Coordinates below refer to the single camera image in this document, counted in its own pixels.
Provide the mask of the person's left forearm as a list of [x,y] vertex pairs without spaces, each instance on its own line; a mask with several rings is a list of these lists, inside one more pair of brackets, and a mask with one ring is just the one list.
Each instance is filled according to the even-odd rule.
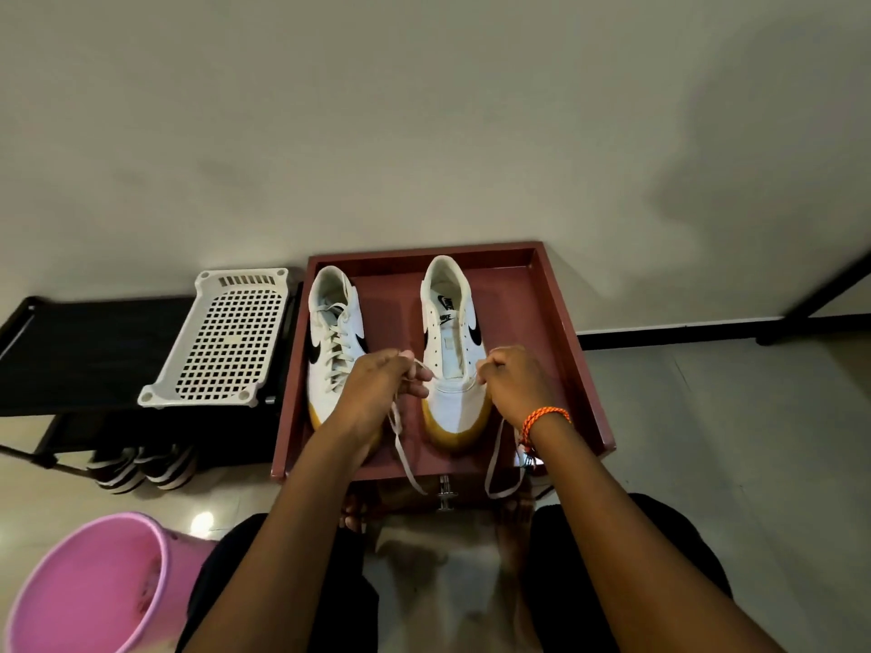
[[375,424],[330,419],[180,653],[306,653],[355,471]]

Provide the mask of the maroon wooden tray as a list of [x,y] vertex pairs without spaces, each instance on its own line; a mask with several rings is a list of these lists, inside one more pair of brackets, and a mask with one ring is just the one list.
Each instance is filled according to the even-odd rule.
[[421,359],[423,331],[419,290],[438,255],[455,259],[467,277],[487,349],[525,346],[548,376],[557,405],[565,408],[594,453],[616,450],[582,347],[543,243],[474,244],[458,247],[372,251],[311,256],[298,291],[296,325],[281,401],[271,476],[282,482],[312,435],[308,415],[308,296],[321,269],[333,265],[357,288],[369,350],[413,350]]

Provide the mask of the person's left hand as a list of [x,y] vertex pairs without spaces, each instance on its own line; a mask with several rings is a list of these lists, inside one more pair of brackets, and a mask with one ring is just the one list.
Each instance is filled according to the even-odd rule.
[[354,362],[327,419],[329,429],[353,440],[357,449],[370,449],[395,404],[394,357],[399,351],[384,349]]

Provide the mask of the black shoe rack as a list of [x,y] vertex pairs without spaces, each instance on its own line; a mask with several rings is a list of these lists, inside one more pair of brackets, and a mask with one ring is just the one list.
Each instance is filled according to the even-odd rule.
[[191,442],[199,468],[272,461],[299,304],[291,297],[258,405],[137,405],[193,302],[191,296],[54,303],[27,297],[0,327],[0,424],[49,416],[33,451],[0,441],[0,459],[86,477],[61,453]]

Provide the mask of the white plastic lattice shelf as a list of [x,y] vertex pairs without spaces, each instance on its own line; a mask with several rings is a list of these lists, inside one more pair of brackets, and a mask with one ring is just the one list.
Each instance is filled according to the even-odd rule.
[[144,408],[257,405],[289,302],[286,268],[206,271]]

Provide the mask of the white sneaker gum sole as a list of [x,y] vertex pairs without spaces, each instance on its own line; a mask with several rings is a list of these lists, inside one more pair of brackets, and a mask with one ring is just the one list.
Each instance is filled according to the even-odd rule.
[[424,427],[438,448],[460,453],[474,445],[491,410],[476,377],[487,358],[470,283],[448,255],[436,256],[420,286],[422,363],[433,373],[422,404]]
[[338,267],[327,265],[317,273],[308,312],[308,409],[313,428],[319,428],[332,415],[354,363],[368,348],[357,290]]

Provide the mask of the person's right forearm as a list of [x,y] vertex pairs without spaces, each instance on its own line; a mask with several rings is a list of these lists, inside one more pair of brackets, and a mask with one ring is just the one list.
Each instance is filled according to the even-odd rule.
[[544,461],[622,653],[785,653],[653,525],[571,422],[545,418]]

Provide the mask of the person's black trousers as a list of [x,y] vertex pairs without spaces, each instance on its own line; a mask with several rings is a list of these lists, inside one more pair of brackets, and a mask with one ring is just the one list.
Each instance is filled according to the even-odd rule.
[[[699,571],[733,598],[722,564],[685,516],[649,495],[629,496]],[[358,527],[358,511],[357,501],[348,498],[335,531],[309,653],[342,653],[342,636],[348,629],[362,637],[360,653],[376,653],[379,595],[363,575],[364,536]],[[233,577],[266,519],[266,513],[250,516],[212,550],[194,584],[175,653],[186,653],[191,636]],[[521,558],[526,563],[519,572],[522,595],[545,653],[570,653],[576,628],[580,628],[582,643],[590,653],[620,652],[560,505],[536,509],[531,517],[528,551]]]

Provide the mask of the black white striped slipper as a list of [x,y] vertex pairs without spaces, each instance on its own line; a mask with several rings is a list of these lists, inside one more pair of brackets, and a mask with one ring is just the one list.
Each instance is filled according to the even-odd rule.
[[136,463],[137,454],[137,448],[96,450],[85,470],[104,491],[112,494],[131,493],[147,480]]
[[162,491],[190,483],[198,468],[199,451],[191,444],[159,444],[140,447],[134,460],[147,480]]

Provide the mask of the person's right hand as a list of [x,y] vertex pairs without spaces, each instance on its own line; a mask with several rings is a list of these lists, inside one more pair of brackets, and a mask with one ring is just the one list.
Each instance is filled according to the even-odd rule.
[[537,358],[523,346],[497,348],[512,348],[512,385],[485,385],[500,415],[528,439],[545,418],[558,417],[564,423],[567,414],[558,406]]

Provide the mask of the black metal frame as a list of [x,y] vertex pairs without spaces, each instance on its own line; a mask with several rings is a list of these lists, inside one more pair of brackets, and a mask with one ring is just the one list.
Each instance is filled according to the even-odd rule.
[[871,312],[825,317],[815,315],[869,277],[871,250],[802,298],[782,317],[622,331],[587,331],[579,333],[577,339],[582,350],[586,351],[744,339],[754,339],[759,346],[767,347],[806,337],[871,332]]

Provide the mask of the pink plastic bucket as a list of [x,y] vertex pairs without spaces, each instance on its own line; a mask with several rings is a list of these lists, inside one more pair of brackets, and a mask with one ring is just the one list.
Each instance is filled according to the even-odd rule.
[[177,640],[215,546],[138,512],[86,523],[19,591],[5,653],[134,653]]

